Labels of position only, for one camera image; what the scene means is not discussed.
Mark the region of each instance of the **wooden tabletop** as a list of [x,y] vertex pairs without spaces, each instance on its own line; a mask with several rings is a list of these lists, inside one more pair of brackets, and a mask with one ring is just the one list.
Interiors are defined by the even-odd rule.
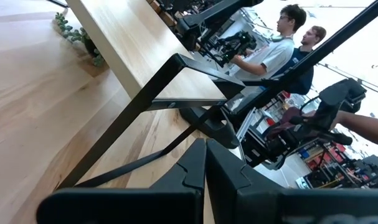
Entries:
[[[191,57],[145,0],[67,0],[130,97],[173,54]],[[224,99],[204,74],[184,69],[160,98]]]

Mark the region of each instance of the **potted plant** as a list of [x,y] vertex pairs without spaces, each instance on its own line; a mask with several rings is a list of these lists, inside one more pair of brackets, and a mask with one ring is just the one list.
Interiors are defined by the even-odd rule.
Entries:
[[55,21],[60,28],[61,34],[64,38],[71,42],[81,41],[88,53],[93,57],[93,64],[96,67],[103,65],[104,58],[83,27],[81,27],[80,30],[75,29],[74,31],[72,31],[73,27],[67,25],[69,21],[66,20],[64,15],[59,12],[56,13]]

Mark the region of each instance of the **dark shirt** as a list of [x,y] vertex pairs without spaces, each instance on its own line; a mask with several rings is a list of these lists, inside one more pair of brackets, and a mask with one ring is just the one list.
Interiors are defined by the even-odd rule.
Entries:
[[[294,67],[296,63],[298,63],[300,60],[302,60],[305,56],[307,56],[310,52],[302,52],[300,48],[295,48],[293,55],[291,56],[291,59],[281,68],[279,71],[277,71],[272,78],[275,75],[280,75],[284,73],[286,70],[288,70],[291,67]],[[294,82],[290,86],[286,87],[284,90],[288,93],[297,93],[300,95],[307,94],[312,86],[313,81],[313,67],[309,69],[305,74],[299,77],[299,80],[297,82]]]

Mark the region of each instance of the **wooden floor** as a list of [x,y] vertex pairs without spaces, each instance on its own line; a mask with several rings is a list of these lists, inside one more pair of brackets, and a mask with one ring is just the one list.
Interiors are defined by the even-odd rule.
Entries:
[[[35,223],[38,203],[130,101],[112,71],[92,66],[81,45],[55,31],[52,19],[62,11],[45,0],[0,1],[0,224]],[[79,26],[72,12],[66,18]],[[168,145],[178,135],[175,123],[183,122],[178,116],[176,110],[143,113],[83,180]],[[150,186],[195,136],[169,159],[102,187]],[[207,199],[204,214],[212,223]]]

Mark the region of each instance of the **young man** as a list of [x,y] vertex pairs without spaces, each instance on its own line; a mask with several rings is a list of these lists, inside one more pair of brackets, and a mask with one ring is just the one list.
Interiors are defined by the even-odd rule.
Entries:
[[305,21],[306,12],[297,4],[284,7],[277,21],[279,38],[245,59],[236,55],[231,60],[236,64],[231,74],[239,79],[270,78],[291,58],[294,49],[293,35]]
[[[296,63],[307,56],[313,47],[320,43],[326,37],[326,29],[320,26],[313,26],[310,30],[306,31],[302,38],[301,47],[295,48],[291,59],[285,64],[275,75],[280,75],[287,71],[289,68],[294,67]],[[288,93],[297,93],[305,95],[309,92],[313,81],[313,67],[303,74],[297,82],[285,88]]]

